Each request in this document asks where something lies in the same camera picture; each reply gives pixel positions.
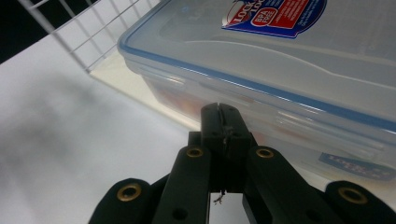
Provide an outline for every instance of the gold rivet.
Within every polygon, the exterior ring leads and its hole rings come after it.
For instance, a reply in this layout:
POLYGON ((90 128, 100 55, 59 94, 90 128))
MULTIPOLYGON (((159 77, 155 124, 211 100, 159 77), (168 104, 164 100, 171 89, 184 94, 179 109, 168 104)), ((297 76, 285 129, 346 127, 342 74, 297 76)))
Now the gold rivet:
POLYGON ((368 202, 367 197, 356 189, 340 188, 338 189, 338 193, 350 203, 366 204, 368 202))
POLYGON ((130 202, 139 197, 142 188, 138 184, 128 184, 117 192, 117 198, 122 202, 130 202))
POLYGON ((187 156, 189 157, 196 158, 201 157, 202 155, 204 155, 204 152, 198 147, 190 148, 187 150, 187 156))
POLYGON ((274 152, 268 148, 259 148, 256 150, 256 154, 265 159, 270 159, 274 157, 274 152))

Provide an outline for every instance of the dark background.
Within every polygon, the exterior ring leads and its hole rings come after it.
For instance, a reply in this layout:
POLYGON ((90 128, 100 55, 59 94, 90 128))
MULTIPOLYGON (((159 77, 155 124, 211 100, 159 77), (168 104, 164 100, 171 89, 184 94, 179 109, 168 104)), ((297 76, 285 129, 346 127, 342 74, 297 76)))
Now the dark background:
MULTIPOLYGON (((75 14, 88 7, 85 0, 66 0, 75 14)), ((49 0, 39 7, 54 27, 71 18, 58 0, 49 0)), ((33 19, 17 0, 3 0, 0 6, 0 63, 33 45, 47 32, 33 19)))

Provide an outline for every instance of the white surface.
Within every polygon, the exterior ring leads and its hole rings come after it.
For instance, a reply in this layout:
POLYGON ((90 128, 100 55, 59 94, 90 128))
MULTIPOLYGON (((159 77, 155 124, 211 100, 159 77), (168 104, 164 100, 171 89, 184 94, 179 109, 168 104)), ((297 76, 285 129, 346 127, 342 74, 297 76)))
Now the white surface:
MULTIPOLYGON (((0 66, 0 223, 87 223, 116 182, 170 172, 189 129, 85 74, 51 36, 0 66)), ((210 223, 248 223, 240 197, 210 223)))

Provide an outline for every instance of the wire grid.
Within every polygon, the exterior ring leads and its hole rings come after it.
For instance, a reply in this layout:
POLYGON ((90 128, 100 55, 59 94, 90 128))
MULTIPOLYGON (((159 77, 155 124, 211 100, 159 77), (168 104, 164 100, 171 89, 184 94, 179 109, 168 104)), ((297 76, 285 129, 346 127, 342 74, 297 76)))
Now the wire grid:
POLYGON ((159 0, 85 0, 88 7, 76 14, 65 0, 18 0, 35 20, 88 73, 116 47, 117 41, 132 24, 159 0), (71 20, 59 28, 42 13, 49 1, 58 1, 71 20))

